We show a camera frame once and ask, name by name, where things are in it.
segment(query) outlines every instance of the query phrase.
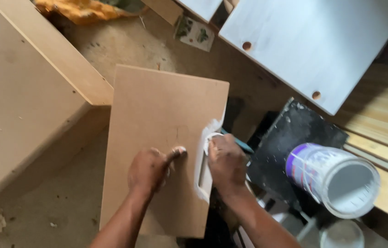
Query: yellow cloth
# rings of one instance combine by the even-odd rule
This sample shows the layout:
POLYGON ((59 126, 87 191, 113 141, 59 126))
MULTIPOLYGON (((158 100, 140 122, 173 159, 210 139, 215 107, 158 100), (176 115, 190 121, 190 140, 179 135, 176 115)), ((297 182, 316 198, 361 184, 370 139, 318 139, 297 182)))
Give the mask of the yellow cloth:
POLYGON ((139 13, 130 13, 95 0, 34 0, 34 3, 42 14, 58 12, 75 24, 90 24, 119 17, 135 17, 148 8, 145 6, 139 13))

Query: white painted panel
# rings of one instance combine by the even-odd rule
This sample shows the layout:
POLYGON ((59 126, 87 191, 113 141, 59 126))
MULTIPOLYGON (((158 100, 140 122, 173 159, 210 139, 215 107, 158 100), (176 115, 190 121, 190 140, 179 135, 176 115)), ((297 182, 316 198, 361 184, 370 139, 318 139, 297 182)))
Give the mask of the white painted panel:
POLYGON ((334 115, 388 40, 388 0, 240 0, 219 36, 334 115))
POLYGON ((177 0, 181 5, 208 23, 223 0, 177 0))

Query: round hole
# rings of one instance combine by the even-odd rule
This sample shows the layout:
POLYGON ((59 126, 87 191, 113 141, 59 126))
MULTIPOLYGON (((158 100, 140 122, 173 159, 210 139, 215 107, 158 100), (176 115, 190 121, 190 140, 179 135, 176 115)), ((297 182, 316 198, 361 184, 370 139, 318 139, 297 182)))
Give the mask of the round hole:
POLYGON ((312 94, 312 98, 314 100, 318 100, 321 98, 321 93, 319 91, 315 91, 313 94, 312 94))
POLYGON ((243 50, 249 51, 251 47, 252 47, 252 44, 250 42, 243 43, 243 50))

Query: paint bucket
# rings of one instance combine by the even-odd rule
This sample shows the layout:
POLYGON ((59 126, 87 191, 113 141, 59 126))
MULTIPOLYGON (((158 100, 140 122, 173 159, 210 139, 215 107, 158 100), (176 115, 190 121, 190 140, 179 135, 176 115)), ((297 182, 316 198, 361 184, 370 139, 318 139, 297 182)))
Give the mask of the paint bucket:
POLYGON ((313 143, 293 149, 287 157, 286 174, 315 201, 343 219, 370 211, 380 187, 379 173, 369 161, 313 143))
POLYGON ((350 220, 337 221, 325 229, 320 238, 321 248, 364 248, 361 228, 350 220))

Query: person's right hand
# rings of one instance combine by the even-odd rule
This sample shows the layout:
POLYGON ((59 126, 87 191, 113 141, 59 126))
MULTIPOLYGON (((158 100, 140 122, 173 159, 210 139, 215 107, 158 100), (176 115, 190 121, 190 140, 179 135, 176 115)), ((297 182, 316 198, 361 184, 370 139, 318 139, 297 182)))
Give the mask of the person's right hand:
POLYGON ((232 134, 214 136, 209 142, 208 154, 213 184, 224 201, 247 190, 247 159, 232 134))

